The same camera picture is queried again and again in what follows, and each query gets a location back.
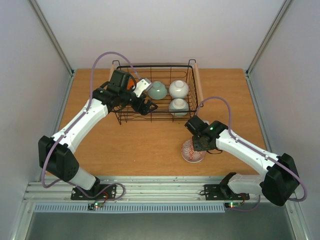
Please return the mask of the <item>orange bowl white inside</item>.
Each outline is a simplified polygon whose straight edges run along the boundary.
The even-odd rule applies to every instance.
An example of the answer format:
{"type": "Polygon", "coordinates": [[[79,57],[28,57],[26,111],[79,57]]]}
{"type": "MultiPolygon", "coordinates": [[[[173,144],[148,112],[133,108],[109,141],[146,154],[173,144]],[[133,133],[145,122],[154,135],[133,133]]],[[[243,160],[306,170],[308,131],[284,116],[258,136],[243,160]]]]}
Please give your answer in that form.
{"type": "Polygon", "coordinates": [[[128,90],[132,90],[132,89],[134,89],[134,88],[135,88],[135,82],[134,82],[132,79],[130,79],[130,80],[128,81],[127,89],[128,89],[128,90]]]}

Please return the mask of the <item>celadon green bowl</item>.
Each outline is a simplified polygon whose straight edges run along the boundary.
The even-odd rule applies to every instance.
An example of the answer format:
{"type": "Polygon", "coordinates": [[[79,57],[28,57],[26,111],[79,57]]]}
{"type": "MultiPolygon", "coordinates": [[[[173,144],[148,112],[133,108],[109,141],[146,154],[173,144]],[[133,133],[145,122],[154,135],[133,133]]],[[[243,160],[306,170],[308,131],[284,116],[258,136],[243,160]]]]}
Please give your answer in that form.
{"type": "Polygon", "coordinates": [[[147,91],[147,94],[153,100],[161,100],[167,96],[167,88],[160,81],[154,81],[152,87],[147,91]]]}
{"type": "Polygon", "coordinates": [[[182,117],[188,113],[189,105],[184,99],[175,98],[170,102],[168,110],[173,116],[182,117]]]}

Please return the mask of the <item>black wire dish rack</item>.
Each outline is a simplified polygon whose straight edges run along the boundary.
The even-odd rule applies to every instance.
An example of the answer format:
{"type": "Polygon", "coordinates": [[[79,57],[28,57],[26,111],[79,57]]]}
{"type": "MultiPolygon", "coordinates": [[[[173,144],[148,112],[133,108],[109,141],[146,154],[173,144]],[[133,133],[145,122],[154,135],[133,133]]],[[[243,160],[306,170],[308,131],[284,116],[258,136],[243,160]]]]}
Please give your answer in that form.
{"type": "Polygon", "coordinates": [[[136,113],[131,106],[117,110],[119,124],[133,121],[187,121],[193,117],[200,103],[201,83],[196,60],[187,64],[140,64],[133,67],[143,78],[151,81],[146,99],[157,105],[147,115],[136,113]]]}

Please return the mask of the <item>red patterned bowl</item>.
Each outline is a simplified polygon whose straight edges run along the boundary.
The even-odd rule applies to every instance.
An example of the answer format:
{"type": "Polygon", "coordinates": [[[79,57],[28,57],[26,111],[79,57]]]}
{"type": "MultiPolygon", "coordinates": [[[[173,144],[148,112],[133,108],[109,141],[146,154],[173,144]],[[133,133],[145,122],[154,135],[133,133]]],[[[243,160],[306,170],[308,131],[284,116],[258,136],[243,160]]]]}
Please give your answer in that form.
{"type": "Polygon", "coordinates": [[[181,147],[181,155],[188,163],[199,163],[206,155],[205,151],[195,151],[192,139],[186,140],[181,147]]]}

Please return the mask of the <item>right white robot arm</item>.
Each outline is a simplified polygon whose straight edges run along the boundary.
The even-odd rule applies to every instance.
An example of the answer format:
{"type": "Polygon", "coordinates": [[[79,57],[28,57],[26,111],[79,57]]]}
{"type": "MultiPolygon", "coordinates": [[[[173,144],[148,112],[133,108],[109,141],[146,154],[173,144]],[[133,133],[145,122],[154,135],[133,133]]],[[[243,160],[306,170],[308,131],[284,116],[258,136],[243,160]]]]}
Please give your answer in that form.
{"type": "Polygon", "coordinates": [[[256,177],[236,172],[227,174],[219,183],[224,199],[232,199],[239,194],[263,195],[272,204],[283,206],[299,186],[298,170],[289,154],[277,155],[263,150],[217,120],[207,124],[195,115],[186,122],[185,127],[192,134],[195,151],[227,152],[259,174],[256,177]]]}

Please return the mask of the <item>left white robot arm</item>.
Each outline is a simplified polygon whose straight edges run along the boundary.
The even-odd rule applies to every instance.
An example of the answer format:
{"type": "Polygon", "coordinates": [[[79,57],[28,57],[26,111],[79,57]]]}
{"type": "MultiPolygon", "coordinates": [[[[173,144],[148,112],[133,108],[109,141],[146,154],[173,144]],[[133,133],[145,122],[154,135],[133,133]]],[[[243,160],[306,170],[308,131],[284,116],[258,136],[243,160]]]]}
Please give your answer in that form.
{"type": "Polygon", "coordinates": [[[78,188],[87,198],[96,199],[103,192],[100,179],[80,167],[74,153],[85,136],[109,113],[127,106],[143,116],[156,110],[158,106],[147,100],[144,93],[151,87],[152,82],[147,78],[135,81],[130,73],[114,70],[110,80],[91,92],[84,107],[65,127],[38,141],[42,186],[51,187],[45,183],[45,175],[50,173],[58,181],[78,188]],[[130,81],[134,81],[133,86],[129,86],[130,81]]]}

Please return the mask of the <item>white ceramic bowl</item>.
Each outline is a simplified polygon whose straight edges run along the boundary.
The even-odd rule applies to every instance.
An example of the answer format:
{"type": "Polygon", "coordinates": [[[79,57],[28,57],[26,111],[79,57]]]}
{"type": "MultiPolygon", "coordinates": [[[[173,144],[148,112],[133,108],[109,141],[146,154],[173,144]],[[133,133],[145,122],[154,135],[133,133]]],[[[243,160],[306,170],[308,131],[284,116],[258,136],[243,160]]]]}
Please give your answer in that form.
{"type": "Polygon", "coordinates": [[[189,93],[189,86],[183,80],[175,80],[169,86],[169,94],[174,99],[184,99],[189,93]]]}

